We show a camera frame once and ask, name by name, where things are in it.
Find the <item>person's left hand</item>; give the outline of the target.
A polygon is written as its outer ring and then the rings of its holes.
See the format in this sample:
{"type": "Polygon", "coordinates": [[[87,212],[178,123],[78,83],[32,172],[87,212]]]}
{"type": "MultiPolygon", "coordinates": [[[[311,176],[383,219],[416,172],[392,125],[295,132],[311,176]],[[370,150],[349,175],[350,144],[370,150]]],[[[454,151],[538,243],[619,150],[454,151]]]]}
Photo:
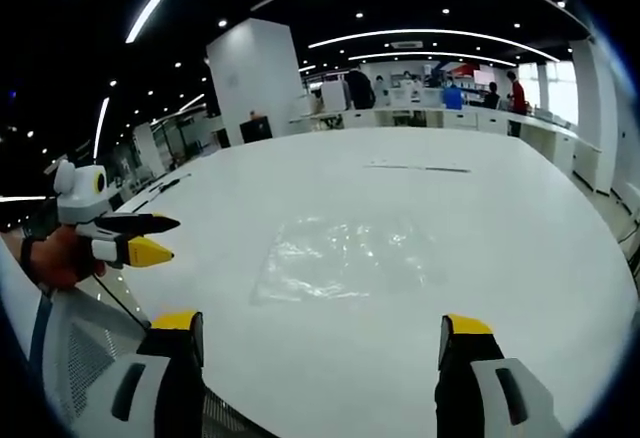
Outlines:
{"type": "Polygon", "coordinates": [[[91,245],[75,229],[60,226],[44,240],[30,248],[29,276],[38,285],[67,290],[84,279],[102,277],[106,264],[93,257],[91,245]]]}

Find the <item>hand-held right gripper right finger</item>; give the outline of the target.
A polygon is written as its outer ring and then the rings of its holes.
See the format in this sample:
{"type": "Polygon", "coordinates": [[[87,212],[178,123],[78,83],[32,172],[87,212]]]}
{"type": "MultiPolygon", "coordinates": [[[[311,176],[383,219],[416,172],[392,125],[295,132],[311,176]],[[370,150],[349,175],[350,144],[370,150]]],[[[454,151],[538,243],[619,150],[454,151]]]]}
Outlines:
{"type": "Polygon", "coordinates": [[[553,397],[482,321],[442,317],[435,387],[439,437],[564,437],[553,397]]]}

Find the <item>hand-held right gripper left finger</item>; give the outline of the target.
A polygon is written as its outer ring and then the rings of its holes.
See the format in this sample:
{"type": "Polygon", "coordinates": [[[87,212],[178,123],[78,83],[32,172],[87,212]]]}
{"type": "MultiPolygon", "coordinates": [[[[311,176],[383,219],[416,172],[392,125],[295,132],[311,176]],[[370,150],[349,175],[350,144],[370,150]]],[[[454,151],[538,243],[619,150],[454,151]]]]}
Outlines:
{"type": "Polygon", "coordinates": [[[203,315],[157,317],[133,353],[115,360],[87,391],[77,437],[199,437],[205,386],[203,315]]]}

